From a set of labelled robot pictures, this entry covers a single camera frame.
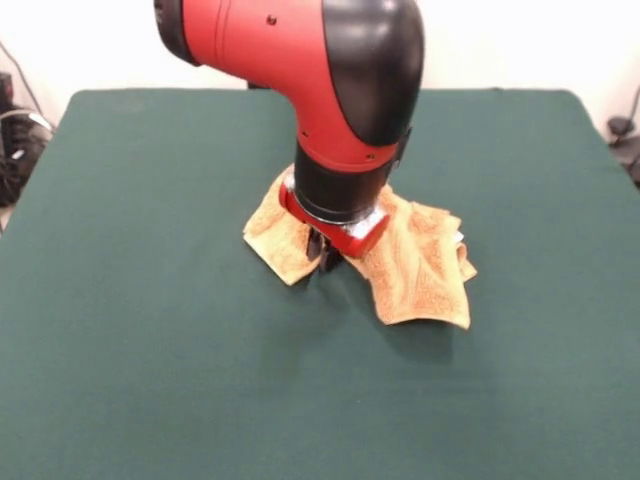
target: green tablecloth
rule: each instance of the green tablecloth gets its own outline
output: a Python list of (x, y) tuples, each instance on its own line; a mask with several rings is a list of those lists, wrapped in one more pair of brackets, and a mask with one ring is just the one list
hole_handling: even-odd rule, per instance
[(76, 95), (0, 240), (0, 479), (638, 479), (640, 197), (563, 92), (422, 94), (405, 197), (463, 219), (469, 332), (241, 241), (268, 91)]

